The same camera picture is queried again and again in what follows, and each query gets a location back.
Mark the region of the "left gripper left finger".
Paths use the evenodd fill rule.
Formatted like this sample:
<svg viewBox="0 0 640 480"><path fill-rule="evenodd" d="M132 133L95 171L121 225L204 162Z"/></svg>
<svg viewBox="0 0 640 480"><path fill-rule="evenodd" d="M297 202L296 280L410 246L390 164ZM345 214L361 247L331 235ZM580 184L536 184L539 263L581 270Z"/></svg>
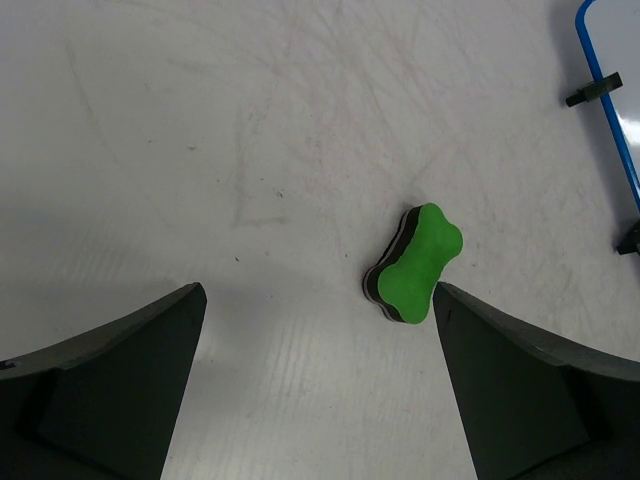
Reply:
<svg viewBox="0 0 640 480"><path fill-rule="evenodd" d="M4 479L158 479L201 335L199 283L1 363Z"/></svg>

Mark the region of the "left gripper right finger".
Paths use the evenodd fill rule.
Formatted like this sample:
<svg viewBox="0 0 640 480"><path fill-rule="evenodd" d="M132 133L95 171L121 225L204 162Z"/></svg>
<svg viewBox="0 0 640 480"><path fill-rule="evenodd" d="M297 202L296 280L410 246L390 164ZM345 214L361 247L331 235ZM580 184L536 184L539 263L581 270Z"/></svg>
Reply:
<svg viewBox="0 0 640 480"><path fill-rule="evenodd" d="M480 479L636 479L639 364L512 317L449 283L433 305Z"/></svg>

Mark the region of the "green bone-shaped eraser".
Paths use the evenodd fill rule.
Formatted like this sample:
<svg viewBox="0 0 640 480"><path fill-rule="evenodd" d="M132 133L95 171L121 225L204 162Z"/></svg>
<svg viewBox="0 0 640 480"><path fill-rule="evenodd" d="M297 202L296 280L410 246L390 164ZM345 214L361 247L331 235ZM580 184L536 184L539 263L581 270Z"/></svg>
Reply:
<svg viewBox="0 0 640 480"><path fill-rule="evenodd" d="M416 325L428 316L446 266L462 252L463 235L435 203L405 211L379 261L363 276L367 299L390 320Z"/></svg>

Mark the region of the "blue-framed whiteboard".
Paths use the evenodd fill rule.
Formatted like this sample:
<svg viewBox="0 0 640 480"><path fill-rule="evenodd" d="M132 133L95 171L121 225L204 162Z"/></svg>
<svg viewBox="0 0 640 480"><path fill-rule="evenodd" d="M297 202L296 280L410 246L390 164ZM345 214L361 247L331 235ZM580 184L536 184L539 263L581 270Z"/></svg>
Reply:
<svg viewBox="0 0 640 480"><path fill-rule="evenodd" d="M622 86L600 97L634 199L639 199L639 1L585 1L576 31L593 80L617 73Z"/></svg>

